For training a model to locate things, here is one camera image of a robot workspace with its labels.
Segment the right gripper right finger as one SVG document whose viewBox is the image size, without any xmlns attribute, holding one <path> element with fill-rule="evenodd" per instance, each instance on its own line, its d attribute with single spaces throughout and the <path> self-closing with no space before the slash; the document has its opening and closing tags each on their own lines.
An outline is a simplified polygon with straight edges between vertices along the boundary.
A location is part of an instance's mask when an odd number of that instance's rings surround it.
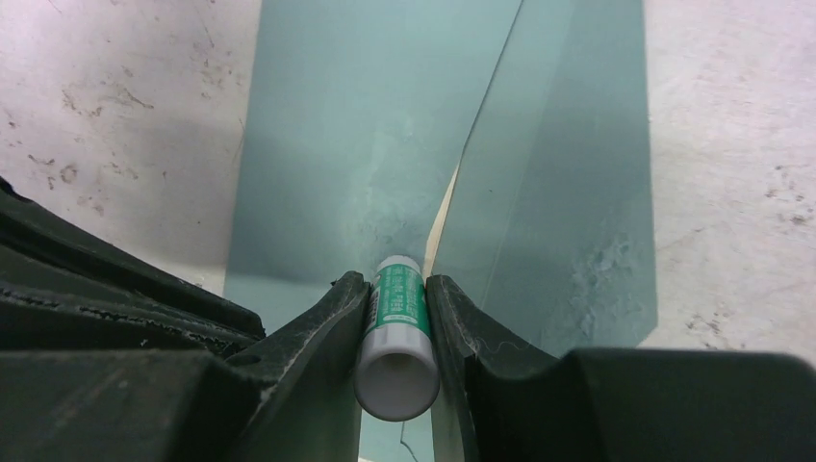
<svg viewBox="0 0 816 462">
<path fill-rule="evenodd" d="M 577 348 L 553 357 L 427 280 L 439 461 L 811 461 L 815 371 L 794 356 Z"/>
</svg>

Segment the teal envelope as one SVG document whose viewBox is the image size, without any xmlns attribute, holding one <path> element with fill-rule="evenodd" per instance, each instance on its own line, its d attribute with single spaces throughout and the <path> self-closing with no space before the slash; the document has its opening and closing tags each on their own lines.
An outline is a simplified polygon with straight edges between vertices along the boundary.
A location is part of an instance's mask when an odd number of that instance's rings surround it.
<svg viewBox="0 0 816 462">
<path fill-rule="evenodd" d="M 657 324 L 641 1 L 267 1 L 225 296 L 268 332 L 393 255 L 535 347 Z"/>
</svg>

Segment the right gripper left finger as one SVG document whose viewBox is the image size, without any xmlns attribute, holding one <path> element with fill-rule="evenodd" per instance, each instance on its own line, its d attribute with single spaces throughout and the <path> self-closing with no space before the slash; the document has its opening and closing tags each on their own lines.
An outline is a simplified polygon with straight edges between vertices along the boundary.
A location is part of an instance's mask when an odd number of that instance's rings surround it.
<svg viewBox="0 0 816 462">
<path fill-rule="evenodd" d="M 369 295 L 260 318 L 1 186 L 5 461 L 353 461 Z"/>
</svg>

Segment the green glue stick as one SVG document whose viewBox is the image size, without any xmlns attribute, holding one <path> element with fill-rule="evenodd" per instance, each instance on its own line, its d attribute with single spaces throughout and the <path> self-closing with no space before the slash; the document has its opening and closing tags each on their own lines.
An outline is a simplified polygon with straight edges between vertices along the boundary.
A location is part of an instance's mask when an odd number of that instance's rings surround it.
<svg viewBox="0 0 816 462">
<path fill-rule="evenodd" d="M 441 388 L 419 264 L 393 255 L 376 268 L 354 373 L 364 410 L 386 422 L 427 411 Z"/>
</svg>

